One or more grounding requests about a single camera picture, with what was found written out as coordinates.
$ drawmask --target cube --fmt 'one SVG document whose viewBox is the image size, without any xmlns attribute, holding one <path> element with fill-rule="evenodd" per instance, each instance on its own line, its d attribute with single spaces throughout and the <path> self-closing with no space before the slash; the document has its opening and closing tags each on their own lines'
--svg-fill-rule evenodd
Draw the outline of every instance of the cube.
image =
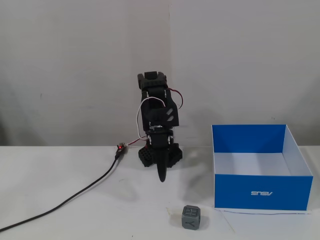
<svg viewBox="0 0 320 240">
<path fill-rule="evenodd" d="M 200 226 L 200 208 L 187 205 L 182 211 L 182 227 L 185 229 L 197 230 Z"/>
</svg>

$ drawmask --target black cable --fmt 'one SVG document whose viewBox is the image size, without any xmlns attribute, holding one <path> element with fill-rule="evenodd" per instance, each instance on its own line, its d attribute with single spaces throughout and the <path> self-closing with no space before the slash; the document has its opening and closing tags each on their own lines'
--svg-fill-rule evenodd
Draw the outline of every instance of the black cable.
<svg viewBox="0 0 320 240">
<path fill-rule="evenodd" d="M 6 231 L 6 230 L 9 230 L 9 229 L 12 229 L 12 228 L 17 227 L 17 226 L 19 226 L 19 225 L 25 224 L 25 223 L 30 222 L 30 221 L 32 221 L 32 220 L 36 220 L 36 219 L 41 218 L 41 217 L 43 217 L 43 216 L 45 216 L 45 215 L 48 215 L 48 214 L 54 212 L 55 210 L 61 208 L 63 205 L 65 205 L 65 204 L 66 204 L 67 202 L 69 202 L 71 199 L 74 199 L 74 198 L 75 198 L 76 196 L 78 196 L 79 194 L 83 193 L 85 190 L 91 188 L 93 185 L 95 185 L 97 182 L 99 182 L 101 179 L 103 179 L 108 173 L 110 173 L 110 171 L 112 170 L 112 168 L 115 166 L 116 161 L 118 160 L 118 158 L 124 153 L 124 148 L 125 148 L 125 145 L 124 145 L 124 144 L 121 143 L 121 144 L 118 145 L 117 147 L 118 147 L 118 149 L 117 149 L 117 151 L 116 151 L 115 158 L 114 158 L 114 161 L 113 161 L 111 167 L 109 168 L 108 171 L 106 171 L 105 174 L 103 174 L 101 177 L 99 177 L 99 178 L 98 178 L 97 180 L 95 180 L 93 183 L 91 183 L 90 185 L 88 185 L 88 186 L 85 187 L 84 189 L 78 191 L 76 194 L 74 194 L 73 196 L 69 197 L 69 198 L 68 198 L 67 200 L 65 200 L 63 203 L 61 203 L 61 204 L 59 204 L 58 206 L 52 208 L 51 210 L 46 211 L 46 212 L 44 212 L 44 213 L 42 213 L 42 214 L 39 214 L 39 215 L 37 215 L 37 216 L 31 217 L 31 218 L 29 218 L 29 219 L 26 219 L 26 220 L 24 220 L 24 221 L 17 222 L 17 223 L 15 223 L 15 224 L 10 225 L 10 226 L 6 226 L 6 227 L 4 227 L 4 228 L 1 228 L 1 229 L 0 229 L 0 232 L 3 232 L 3 231 Z"/>
</svg>

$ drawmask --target white wall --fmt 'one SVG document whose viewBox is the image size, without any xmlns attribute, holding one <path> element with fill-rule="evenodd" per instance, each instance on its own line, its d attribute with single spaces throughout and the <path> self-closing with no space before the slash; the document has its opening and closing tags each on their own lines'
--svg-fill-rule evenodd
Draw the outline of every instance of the white wall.
<svg viewBox="0 0 320 240">
<path fill-rule="evenodd" d="M 136 139 L 137 74 L 170 59 L 167 0 L 1 0 L 2 144 Z"/>
<path fill-rule="evenodd" d="M 210 125 L 222 123 L 288 123 L 298 144 L 319 145 L 319 9 L 316 0 L 1 0 L 0 144 L 133 140 L 137 74 L 162 71 L 185 98 L 182 145 L 210 145 Z"/>
<path fill-rule="evenodd" d="M 320 1 L 173 0 L 173 82 L 185 97 L 184 144 L 210 124 L 288 124 L 320 145 Z"/>
</svg>

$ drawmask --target open box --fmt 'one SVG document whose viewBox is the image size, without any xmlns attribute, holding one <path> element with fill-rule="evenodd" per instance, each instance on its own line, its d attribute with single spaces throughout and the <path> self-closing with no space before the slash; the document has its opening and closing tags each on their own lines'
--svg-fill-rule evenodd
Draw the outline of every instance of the open box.
<svg viewBox="0 0 320 240">
<path fill-rule="evenodd" d="M 212 125 L 216 208 L 306 210 L 313 176 L 287 125 Z"/>
</svg>

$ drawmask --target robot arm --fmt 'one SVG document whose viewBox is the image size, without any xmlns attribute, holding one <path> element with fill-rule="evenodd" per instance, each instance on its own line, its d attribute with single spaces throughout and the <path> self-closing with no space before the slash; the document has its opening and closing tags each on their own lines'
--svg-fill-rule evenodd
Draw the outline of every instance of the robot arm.
<svg viewBox="0 0 320 240">
<path fill-rule="evenodd" d="M 167 168 L 171 168 L 180 159 L 182 151 L 178 143 L 174 143 L 173 127 L 179 126 L 178 108 L 171 98 L 167 85 L 167 77 L 162 72 L 145 72 L 138 75 L 141 101 L 150 98 L 141 106 L 143 130 L 147 141 L 139 150 L 139 158 L 145 167 L 157 165 L 161 182 L 166 179 Z"/>
</svg>

